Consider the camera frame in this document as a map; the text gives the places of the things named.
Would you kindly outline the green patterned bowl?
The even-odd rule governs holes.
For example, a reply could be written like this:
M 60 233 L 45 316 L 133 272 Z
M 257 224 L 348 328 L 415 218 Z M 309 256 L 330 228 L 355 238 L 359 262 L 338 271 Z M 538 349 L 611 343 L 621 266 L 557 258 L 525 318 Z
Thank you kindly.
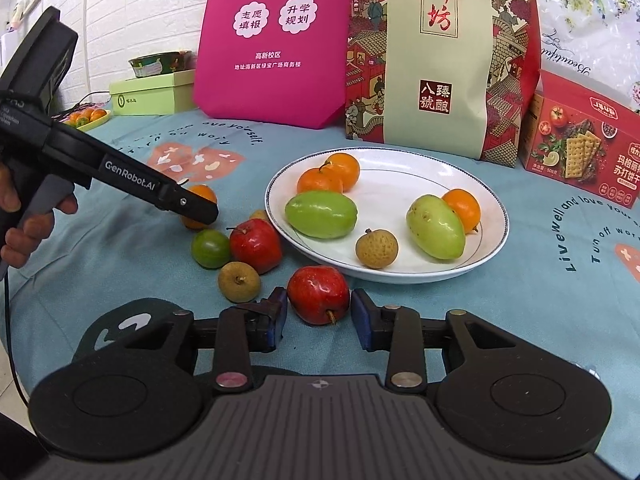
M 128 61 L 137 78 L 183 72 L 191 66 L 192 52 L 169 51 L 138 56 Z

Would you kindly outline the small orange on plate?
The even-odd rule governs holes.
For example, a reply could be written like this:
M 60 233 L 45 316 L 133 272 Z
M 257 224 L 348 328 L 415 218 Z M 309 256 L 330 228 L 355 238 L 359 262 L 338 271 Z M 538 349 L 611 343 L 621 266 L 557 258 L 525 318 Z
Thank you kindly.
M 350 191 L 359 180 L 360 165 L 351 154 L 333 153 L 326 159 L 323 166 L 331 169 L 340 177 L 344 192 Z

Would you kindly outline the red green gift bag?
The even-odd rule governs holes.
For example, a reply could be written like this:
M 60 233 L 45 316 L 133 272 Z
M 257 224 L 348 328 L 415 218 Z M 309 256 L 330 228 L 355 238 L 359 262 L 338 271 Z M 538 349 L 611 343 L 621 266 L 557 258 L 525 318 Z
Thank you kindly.
M 536 0 L 350 0 L 346 136 L 512 167 L 540 66 Z

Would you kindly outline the round green tomato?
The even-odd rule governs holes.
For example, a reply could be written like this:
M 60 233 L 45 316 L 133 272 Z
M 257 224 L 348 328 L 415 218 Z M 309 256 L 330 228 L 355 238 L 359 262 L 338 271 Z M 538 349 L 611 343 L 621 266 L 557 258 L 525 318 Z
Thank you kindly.
M 201 230 L 193 237 L 191 256 L 202 268 L 220 269 L 231 260 L 230 240 L 217 230 Z

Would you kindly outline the large orange with stem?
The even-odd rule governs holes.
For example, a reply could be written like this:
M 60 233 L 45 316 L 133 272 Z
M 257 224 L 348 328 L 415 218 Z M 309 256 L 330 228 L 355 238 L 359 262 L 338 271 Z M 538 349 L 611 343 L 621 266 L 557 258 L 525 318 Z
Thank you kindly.
M 190 230 L 201 230 L 211 226 L 218 217 L 216 193 L 205 184 L 188 187 L 186 216 L 181 216 L 183 225 Z

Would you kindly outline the floral white bag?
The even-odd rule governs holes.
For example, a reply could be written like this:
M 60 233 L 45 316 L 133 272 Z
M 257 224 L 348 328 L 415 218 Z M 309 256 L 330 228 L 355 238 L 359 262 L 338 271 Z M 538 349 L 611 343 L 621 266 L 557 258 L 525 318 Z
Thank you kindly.
M 542 67 L 639 110 L 639 0 L 537 0 Z

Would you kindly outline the red cracker box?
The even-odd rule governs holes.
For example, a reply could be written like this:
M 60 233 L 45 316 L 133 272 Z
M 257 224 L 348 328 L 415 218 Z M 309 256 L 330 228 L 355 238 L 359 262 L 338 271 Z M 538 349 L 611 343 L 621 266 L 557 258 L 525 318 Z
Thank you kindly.
M 544 70 L 521 128 L 523 167 L 617 205 L 639 198 L 639 115 Z

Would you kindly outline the magenta tote bag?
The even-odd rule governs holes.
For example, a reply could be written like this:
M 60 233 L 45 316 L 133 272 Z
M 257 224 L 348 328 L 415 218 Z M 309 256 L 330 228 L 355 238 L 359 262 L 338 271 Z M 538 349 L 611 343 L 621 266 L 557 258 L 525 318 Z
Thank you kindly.
M 207 0 L 193 101 L 213 118 L 319 129 L 346 94 L 349 0 Z

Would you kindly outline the orange tangerine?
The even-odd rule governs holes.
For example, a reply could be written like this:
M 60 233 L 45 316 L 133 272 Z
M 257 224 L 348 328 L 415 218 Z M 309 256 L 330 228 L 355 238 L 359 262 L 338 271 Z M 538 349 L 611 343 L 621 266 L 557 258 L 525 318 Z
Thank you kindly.
M 306 170 L 297 180 L 297 193 L 309 191 L 330 191 L 341 193 L 344 191 L 340 173 L 330 164 L 323 164 L 317 168 Z

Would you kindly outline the large red apple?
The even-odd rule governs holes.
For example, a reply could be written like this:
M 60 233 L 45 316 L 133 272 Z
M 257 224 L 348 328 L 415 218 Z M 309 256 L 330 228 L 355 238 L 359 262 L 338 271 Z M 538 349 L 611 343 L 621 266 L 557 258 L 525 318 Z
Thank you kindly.
M 288 281 L 288 300 L 307 324 L 336 324 L 347 314 L 350 290 L 344 276 L 332 266 L 304 266 Z

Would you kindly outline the green gift box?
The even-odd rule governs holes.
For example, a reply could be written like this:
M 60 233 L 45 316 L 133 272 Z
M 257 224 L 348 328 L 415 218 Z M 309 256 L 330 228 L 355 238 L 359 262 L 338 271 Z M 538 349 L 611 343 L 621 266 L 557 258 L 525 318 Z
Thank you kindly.
M 112 111 L 122 116 L 165 116 L 194 110 L 194 70 L 110 84 Z

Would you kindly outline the brown longan fruit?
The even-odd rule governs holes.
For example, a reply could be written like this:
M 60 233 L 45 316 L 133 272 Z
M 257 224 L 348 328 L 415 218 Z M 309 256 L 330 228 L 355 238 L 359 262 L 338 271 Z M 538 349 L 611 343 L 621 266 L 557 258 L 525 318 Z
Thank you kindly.
M 258 273 L 247 263 L 231 261 L 218 274 L 221 293 L 235 304 L 245 304 L 254 300 L 262 289 Z

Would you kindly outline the green jujube fruit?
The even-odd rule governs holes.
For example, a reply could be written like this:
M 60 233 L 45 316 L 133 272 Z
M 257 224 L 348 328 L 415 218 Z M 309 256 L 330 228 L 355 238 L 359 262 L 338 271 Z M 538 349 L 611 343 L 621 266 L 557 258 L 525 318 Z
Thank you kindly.
M 422 252 L 438 260 L 454 260 L 465 248 L 465 230 L 456 213 L 439 197 L 418 197 L 406 213 L 412 240 Z
M 358 208 L 347 196 L 332 191 L 308 191 L 292 197 L 284 208 L 294 230 L 317 240 L 348 235 L 358 219 Z

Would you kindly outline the tan longan fruit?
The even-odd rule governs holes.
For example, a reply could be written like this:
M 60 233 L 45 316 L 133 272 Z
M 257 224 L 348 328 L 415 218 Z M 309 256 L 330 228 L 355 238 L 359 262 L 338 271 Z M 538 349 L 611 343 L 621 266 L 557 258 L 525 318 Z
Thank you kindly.
M 380 270 L 390 266 L 397 258 L 399 244 L 390 231 L 366 229 L 357 240 L 355 252 L 367 268 Z

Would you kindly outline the small red apple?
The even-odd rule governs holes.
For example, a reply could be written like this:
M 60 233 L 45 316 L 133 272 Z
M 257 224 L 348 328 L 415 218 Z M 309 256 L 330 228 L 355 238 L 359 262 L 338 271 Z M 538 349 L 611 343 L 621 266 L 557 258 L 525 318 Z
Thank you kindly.
M 230 231 L 230 250 L 234 261 L 246 263 L 259 275 L 276 268 L 283 257 L 280 237 L 265 220 L 246 220 Z

